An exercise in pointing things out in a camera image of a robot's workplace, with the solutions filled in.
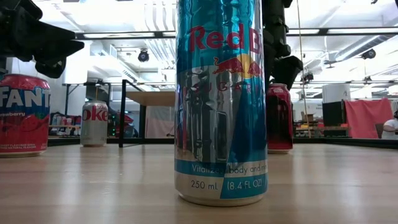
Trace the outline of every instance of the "person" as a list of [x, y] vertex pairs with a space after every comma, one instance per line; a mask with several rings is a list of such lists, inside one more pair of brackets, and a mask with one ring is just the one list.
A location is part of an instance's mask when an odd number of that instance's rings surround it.
[[398, 140], [398, 110], [394, 113], [394, 119], [384, 123], [381, 139]]

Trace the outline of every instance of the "red curtain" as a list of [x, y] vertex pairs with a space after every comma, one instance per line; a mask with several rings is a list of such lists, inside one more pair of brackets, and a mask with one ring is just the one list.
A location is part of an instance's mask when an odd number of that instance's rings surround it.
[[377, 139], [375, 124], [384, 124], [392, 119], [388, 99], [345, 101], [347, 123], [352, 138]]

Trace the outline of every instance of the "soda can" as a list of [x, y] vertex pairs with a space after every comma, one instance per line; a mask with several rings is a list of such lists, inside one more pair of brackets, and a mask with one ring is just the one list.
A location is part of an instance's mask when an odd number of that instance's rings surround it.
[[267, 190], [260, 0], [177, 3], [175, 188], [238, 206]]
[[50, 87], [40, 78], [0, 76], [0, 157], [38, 156], [47, 149]]
[[100, 147], [108, 138], [108, 107], [102, 101], [88, 101], [83, 105], [80, 144]]
[[293, 149], [293, 118], [290, 93], [285, 84], [269, 85], [267, 92], [268, 153], [287, 154]]

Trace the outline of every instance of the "blue and silver can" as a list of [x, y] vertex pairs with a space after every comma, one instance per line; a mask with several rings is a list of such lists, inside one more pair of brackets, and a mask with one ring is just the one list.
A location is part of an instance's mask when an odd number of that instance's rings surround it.
[[193, 203], [257, 202], [268, 170], [261, 1], [177, 7], [175, 187]]

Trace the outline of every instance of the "light wood tabletop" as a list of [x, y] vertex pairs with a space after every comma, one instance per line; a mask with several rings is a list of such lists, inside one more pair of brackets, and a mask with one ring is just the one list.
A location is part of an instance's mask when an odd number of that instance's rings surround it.
[[269, 156], [263, 200], [213, 208], [178, 197], [173, 148], [62, 146], [0, 159], [0, 223], [398, 223], [398, 151], [297, 144]]

